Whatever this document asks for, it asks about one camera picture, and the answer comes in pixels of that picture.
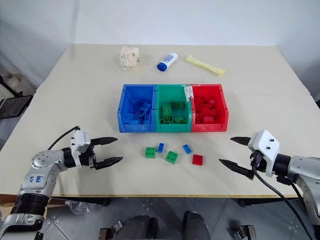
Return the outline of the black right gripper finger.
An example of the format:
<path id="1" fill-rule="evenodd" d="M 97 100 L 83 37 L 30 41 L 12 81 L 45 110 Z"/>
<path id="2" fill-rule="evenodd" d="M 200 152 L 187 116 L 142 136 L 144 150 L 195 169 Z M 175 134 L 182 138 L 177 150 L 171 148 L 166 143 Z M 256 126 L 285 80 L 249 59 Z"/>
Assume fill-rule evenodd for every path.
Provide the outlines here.
<path id="1" fill-rule="evenodd" d="M 231 171 L 238 173 L 247 177 L 248 179 L 252 180 L 254 178 L 254 172 L 252 169 L 247 169 L 244 167 L 239 166 L 236 162 L 226 160 L 226 159 L 219 159 L 219 161 Z"/>
<path id="2" fill-rule="evenodd" d="M 247 136 L 235 136 L 235 137 L 231 137 L 230 140 L 240 145 L 248 146 L 251 138 Z"/>

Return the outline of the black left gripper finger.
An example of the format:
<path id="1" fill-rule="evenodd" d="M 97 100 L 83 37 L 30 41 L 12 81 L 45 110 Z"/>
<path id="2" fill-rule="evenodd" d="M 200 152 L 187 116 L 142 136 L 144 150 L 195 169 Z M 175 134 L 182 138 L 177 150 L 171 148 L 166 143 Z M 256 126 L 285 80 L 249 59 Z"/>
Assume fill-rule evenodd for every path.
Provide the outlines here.
<path id="1" fill-rule="evenodd" d="M 90 140 L 90 145 L 91 146 L 98 146 L 98 145 L 108 145 L 111 144 L 118 139 L 116 137 L 98 137 L 98 138 L 93 138 Z"/>
<path id="2" fill-rule="evenodd" d="M 116 157 L 107 158 L 107 159 L 105 159 L 103 161 L 97 162 L 95 164 L 95 169 L 96 170 L 100 170 L 100 169 L 111 167 L 111 166 L 119 163 L 122 159 L 123 159 L 122 156 L 116 156 Z"/>

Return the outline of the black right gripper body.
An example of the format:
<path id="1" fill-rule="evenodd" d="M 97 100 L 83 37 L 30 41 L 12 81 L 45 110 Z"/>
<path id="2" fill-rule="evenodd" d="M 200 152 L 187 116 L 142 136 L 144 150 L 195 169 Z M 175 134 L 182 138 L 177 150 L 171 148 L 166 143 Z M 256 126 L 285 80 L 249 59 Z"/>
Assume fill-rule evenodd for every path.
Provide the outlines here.
<path id="1" fill-rule="evenodd" d="M 255 150 L 250 155 L 250 159 L 251 159 L 250 165 L 252 168 L 255 167 L 257 171 L 262 173 L 266 172 L 267 162 L 264 159 L 264 155 L 259 150 Z"/>

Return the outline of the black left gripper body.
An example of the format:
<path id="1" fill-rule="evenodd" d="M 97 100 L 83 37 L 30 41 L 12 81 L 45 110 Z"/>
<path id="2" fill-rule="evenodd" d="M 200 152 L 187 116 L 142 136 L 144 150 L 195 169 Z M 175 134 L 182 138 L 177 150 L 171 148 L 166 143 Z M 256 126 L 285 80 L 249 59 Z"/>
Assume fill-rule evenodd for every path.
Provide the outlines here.
<path id="1" fill-rule="evenodd" d="M 94 146 L 90 145 L 87 150 L 79 155 L 80 164 L 82 167 L 90 167 L 97 169 L 97 159 L 94 152 Z"/>

